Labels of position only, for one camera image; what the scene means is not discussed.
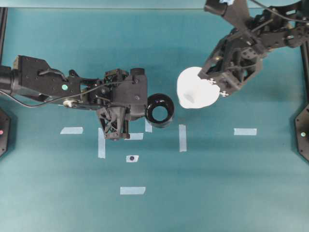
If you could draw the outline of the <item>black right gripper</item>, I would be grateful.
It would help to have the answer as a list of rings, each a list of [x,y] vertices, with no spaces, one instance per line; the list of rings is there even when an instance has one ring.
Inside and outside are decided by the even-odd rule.
[[[260,29],[243,34],[233,29],[219,41],[198,73],[201,79],[210,79],[220,88],[223,97],[239,90],[262,69],[267,49],[259,38]]]

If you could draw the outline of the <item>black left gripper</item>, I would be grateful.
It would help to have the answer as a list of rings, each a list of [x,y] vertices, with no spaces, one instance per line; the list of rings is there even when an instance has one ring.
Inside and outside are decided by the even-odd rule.
[[[103,107],[96,110],[101,123],[104,138],[107,140],[129,139],[128,120],[144,117],[147,108],[147,97],[140,99],[130,90],[133,83],[130,72],[115,69],[105,72],[104,78],[97,82],[104,84],[88,94],[90,103],[121,106]]]

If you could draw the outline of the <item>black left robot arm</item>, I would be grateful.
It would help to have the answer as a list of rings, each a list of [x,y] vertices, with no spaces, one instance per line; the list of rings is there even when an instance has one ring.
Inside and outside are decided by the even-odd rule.
[[[104,138],[130,138],[128,124],[146,115],[147,77],[143,68],[115,69],[103,78],[83,78],[75,70],[68,76],[44,59],[17,56],[13,67],[0,67],[0,92],[45,104],[97,113]]]

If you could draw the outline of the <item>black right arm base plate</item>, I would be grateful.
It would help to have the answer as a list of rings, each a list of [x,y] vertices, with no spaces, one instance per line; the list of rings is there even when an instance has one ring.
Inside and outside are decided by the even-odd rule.
[[[297,150],[306,161],[309,161],[309,105],[295,118],[295,131]]]

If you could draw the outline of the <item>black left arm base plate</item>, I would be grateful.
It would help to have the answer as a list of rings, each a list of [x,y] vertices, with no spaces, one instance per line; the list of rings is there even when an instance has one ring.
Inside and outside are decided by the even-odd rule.
[[[2,156],[8,148],[8,138],[10,132],[10,117],[1,109],[0,110],[0,156]]]

